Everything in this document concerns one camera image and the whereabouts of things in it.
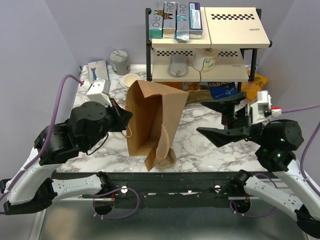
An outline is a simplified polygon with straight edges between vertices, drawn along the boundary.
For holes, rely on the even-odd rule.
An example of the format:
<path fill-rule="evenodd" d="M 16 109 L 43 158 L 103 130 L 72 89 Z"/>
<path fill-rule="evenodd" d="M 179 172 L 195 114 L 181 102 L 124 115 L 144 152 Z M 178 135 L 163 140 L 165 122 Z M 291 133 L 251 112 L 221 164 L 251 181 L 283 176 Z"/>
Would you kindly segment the blue silver toothpaste box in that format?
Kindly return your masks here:
<path fill-rule="evenodd" d="M 178 2 L 176 5 L 176 31 L 175 39 L 180 43 L 190 40 L 189 5 Z"/>

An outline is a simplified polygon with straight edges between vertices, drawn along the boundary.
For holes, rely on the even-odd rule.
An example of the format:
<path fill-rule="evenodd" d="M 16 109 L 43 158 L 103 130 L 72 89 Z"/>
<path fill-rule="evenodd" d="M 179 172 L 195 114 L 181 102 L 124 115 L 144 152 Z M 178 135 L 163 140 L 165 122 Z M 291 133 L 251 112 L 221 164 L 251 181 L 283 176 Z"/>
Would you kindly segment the grey wrapped paper roll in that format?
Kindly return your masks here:
<path fill-rule="evenodd" d="M 120 76 L 124 76 L 130 72 L 129 57 L 124 50 L 114 50 L 110 54 L 110 65 L 113 71 Z"/>

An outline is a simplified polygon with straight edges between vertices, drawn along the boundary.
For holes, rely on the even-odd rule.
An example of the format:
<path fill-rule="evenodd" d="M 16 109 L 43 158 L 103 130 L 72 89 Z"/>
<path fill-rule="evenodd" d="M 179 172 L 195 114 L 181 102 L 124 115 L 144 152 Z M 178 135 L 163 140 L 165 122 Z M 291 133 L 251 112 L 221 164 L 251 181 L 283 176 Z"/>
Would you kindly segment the stack of green paper cups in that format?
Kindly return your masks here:
<path fill-rule="evenodd" d="M 140 80 L 140 76 L 138 74 L 135 74 L 135 73 L 130 73 L 130 74 L 127 74 L 124 79 L 123 79 L 123 84 L 124 86 L 129 89 L 131 87 L 131 85 L 137 81 L 137 80 Z"/>

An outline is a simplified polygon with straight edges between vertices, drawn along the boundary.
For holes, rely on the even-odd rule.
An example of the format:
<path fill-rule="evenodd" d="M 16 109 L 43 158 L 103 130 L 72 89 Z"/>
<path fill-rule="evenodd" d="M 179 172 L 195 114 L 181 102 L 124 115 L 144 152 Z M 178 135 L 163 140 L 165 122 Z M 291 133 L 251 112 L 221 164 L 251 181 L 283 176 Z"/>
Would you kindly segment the grey scrubber sponge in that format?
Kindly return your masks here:
<path fill-rule="evenodd" d="M 189 58 L 183 54 L 174 54 L 170 58 L 168 73 L 170 76 L 179 78 L 188 74 Z"/>

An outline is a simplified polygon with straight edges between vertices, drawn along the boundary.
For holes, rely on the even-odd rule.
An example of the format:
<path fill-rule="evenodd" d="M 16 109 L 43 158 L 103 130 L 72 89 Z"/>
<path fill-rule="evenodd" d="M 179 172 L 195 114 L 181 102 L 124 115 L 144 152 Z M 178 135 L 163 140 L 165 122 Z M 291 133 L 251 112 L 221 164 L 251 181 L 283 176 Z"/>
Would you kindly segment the blue doritos bag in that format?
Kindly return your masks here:
<path fill-rule="evenodd" d="M 207 84 L 214 100 L 230 97 L 238 93 L 234 82 L 208 82 Z"/>

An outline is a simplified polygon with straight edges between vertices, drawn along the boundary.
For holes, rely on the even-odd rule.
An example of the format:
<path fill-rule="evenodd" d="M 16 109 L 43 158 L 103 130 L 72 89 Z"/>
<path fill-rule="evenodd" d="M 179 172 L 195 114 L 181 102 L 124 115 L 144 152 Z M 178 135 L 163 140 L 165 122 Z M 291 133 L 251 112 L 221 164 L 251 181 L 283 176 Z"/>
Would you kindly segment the purple white toothpaste box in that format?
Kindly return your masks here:
<path fill-rule="evenodd" d="M 189 2 L 189 30 L 191 39 L 201 39 L 203 35 L 202 15 L 199 2 Z"/>

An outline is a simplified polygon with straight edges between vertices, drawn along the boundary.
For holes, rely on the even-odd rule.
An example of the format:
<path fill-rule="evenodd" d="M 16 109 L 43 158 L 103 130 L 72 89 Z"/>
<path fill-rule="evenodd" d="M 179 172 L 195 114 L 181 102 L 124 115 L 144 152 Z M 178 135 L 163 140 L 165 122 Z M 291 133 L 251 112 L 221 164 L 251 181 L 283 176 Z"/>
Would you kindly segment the brown pulp cup carrier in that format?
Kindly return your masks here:
<path fill-rule="evenodd" d="M 161 135 L 156 148 L 155 161 L 159 169 L 168 169 L 177 162 L 175 151 L 171 148 L 171 140 L 166 127 L 161 125 Z"/>

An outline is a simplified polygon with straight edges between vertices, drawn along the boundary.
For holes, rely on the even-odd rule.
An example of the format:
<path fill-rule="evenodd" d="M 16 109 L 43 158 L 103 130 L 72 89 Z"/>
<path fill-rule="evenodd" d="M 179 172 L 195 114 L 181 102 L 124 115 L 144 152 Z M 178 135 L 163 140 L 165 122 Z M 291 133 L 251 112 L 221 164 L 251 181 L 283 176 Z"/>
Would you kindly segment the black and cream shelf rack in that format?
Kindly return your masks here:
<path fill-rule="evenodd" d="M 152 82 L 234 82 L 237 92 L 242 82 L 253 81 L 256 52 L 268 48 L 271 42 L 260 20 L 260 10 L 254 7 L 202 7 L 202 38 L 178 42 L 174 38 L 155 39 L 149 36 L 149 16 L 146 10 L 146 79 Z M 193 67 L 196 49 L 217 49 L 218 56 L 211 71 L 199 72 Z M 188 57 L 187 75 L 169 75 L 171 56 Z"/>

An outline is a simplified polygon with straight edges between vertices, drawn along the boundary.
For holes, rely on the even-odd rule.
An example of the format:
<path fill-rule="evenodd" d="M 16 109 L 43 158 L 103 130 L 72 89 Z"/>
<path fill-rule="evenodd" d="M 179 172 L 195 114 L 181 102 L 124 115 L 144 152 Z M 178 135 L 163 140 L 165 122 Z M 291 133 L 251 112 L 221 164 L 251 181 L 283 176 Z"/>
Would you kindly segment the toilet paper roll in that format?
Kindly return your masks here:
<path fill-rule="evenodd" d="M 219 51 L 216 48 L 197 48 L 193 67 L 200 73 L 209 72 L 215 66 Z"/>

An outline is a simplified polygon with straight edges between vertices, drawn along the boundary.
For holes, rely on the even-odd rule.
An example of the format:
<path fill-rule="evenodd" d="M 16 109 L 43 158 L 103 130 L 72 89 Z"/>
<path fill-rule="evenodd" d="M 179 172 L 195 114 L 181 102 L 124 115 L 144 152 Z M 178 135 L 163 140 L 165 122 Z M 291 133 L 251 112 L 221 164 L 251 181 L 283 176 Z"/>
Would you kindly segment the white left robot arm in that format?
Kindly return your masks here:
<path fill-rule="evenodd" d="M 107 197 L 112 186 L 105 173 L 78 178 L 53 178 L 53 173 L 80 152 L 92 154 L 92 148 L 109 133 L 124 131 L 132 116 L 115 100 L 110 106 L 87 101 L 73 108 L 65 122 L 46 127 L 19 172 L 0 182 L 0 192 L 6 198 L 4 214 L 37 213 L 58 200 L 79 195 Z"/>

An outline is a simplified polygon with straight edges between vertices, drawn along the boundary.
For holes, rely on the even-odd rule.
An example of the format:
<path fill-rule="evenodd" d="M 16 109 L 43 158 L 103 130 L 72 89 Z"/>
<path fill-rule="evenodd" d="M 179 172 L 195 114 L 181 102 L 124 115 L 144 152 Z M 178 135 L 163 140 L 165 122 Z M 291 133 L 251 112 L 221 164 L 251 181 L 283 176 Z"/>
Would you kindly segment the orange kettle chips bag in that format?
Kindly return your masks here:
<path fill-rule="evenodd" d="M 157 82 L 156 89 L 162 94 L 183 92 L 181 82 Z"/>

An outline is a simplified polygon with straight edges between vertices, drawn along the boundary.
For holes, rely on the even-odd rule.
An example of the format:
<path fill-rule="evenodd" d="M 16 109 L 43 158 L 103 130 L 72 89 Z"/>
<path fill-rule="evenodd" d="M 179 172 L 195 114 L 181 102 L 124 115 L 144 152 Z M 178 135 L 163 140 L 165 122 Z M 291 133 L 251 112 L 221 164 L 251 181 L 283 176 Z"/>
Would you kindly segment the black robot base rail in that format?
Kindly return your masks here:
<path fill-rule="evenodd" d="M 53 173 L 48 180 L 53 200 L 80 197 L 99 210 L 138 208 L 225 208 L 231 198 L 243 200 L 245 181 L 253 173 Z"/>

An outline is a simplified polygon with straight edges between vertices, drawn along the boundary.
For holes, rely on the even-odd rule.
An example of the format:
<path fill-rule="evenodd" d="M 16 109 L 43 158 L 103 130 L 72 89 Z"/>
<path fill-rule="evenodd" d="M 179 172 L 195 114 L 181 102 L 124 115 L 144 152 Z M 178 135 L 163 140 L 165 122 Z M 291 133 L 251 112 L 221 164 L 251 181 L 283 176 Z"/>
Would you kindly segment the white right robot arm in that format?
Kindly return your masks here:
<path fill-rule="evenodd" d="M 271 96 L 259 91 L 252 103 L 236 109 L 246 98 L 245 92 L 202 105 L 221 114 L 222 129 L 199 127 L 216 147 L 241 140 L 259 145 L 255 155 L 260 165 L 282 180 L 292 194 L 264 183 L 258 177 L 240 170 L 228 185 L 234 195 L 255 196 L 290 216 L 307 235 L 320 236 L 320 188 L 305 172 L 303 160 L 295 151 L 304 142 L 298 122 L 281 119 L 282 109 L 272 105 Z"/>

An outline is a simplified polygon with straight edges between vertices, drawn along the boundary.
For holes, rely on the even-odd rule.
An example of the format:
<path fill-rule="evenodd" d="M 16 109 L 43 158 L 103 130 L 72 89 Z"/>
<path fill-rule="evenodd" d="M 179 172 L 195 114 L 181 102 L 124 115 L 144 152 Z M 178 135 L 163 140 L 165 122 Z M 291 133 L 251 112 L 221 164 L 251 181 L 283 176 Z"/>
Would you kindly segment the brown snack bag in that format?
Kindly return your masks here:
<path fill-rule="evenodd" d="M 187 105 L 213 99 L 207 82 L 183 82 L 182 90 L 188 93 Z"/>

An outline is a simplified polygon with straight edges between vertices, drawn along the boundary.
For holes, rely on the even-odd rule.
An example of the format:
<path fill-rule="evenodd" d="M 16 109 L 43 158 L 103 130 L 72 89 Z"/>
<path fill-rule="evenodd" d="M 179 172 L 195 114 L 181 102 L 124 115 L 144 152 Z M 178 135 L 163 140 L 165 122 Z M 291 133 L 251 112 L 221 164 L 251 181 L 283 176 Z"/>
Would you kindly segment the brown paper bag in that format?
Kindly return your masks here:
<path fill-rule="evenodd" d="M 172 148 L 189 95 L 185 91 L 162 94 L 156 85 L 156 82 L 136 80 L 125 100 L 125 109 L 133 114 L 126 131 L 128 154 L 144 156 L 148 171 L 157 167 L 156 149 L 162 125 L 168 131 Z"/>

